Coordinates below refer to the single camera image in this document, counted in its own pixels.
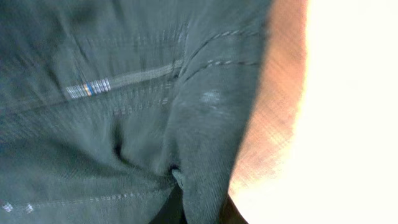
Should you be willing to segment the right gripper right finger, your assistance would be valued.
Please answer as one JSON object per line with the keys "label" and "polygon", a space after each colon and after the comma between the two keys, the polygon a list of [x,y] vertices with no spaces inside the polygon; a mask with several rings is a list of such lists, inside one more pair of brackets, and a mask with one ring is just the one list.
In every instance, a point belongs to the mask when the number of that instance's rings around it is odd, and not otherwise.
{"label": "right gripper right finger", "polygon": [[229,195],[220,209],[219,224],[248,224]]}

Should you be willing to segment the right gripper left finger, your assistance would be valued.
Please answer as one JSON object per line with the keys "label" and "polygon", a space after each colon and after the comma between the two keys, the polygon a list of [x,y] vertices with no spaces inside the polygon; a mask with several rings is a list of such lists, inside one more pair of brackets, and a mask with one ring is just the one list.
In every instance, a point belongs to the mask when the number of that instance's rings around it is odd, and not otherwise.
{"label": "right gripper left finger", "polygon": [[182,203],[182,190],[176,185],[158,214],[149,224],[187,224]]}

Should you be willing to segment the black shorts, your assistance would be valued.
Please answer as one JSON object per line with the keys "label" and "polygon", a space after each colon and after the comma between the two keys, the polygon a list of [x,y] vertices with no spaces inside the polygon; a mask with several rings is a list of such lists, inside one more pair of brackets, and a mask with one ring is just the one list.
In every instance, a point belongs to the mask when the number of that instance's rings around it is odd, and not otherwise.
{"label": "black shorts", "polygon": [[265,0],[2,0],[1,222],[219,223]]}

